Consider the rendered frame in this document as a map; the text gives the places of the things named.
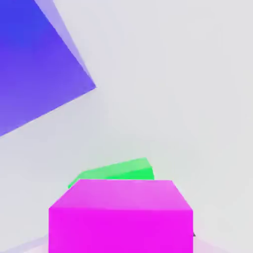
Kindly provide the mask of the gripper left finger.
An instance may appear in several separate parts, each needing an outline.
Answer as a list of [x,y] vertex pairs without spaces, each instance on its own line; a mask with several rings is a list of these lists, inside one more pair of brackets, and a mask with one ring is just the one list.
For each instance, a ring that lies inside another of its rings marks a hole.
[[48,236],[11,248],[7,250],[7,253],[48,253]]

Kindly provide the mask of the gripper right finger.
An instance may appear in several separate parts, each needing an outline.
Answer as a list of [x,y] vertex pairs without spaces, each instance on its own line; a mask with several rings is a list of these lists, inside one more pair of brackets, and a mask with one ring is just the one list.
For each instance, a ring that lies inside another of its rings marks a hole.
[[193,236],[193,253],[225,253],[225,250],[213,246],[201,239],[195,234]]

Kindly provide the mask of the small magenta cube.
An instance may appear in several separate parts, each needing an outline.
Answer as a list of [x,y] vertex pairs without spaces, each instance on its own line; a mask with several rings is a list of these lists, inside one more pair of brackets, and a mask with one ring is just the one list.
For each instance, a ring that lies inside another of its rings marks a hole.
[[48,215],[48,253],[193,253],[193,210],[170,180],[81,179]]

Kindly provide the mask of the small green cube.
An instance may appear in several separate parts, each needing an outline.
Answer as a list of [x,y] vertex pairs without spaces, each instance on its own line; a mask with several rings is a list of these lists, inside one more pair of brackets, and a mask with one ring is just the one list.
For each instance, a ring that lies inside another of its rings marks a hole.
[[154,180],[153,168],[146,158],[138,158],[100,168],[82,171],[69,185],[70,189],[79,179],[138,179]]

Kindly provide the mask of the large blue box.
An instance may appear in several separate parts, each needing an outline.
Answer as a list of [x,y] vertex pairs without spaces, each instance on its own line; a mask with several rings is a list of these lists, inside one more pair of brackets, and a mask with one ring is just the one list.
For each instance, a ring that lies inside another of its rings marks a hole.
[[0,136],[93,89],[53,0],[0,0]]

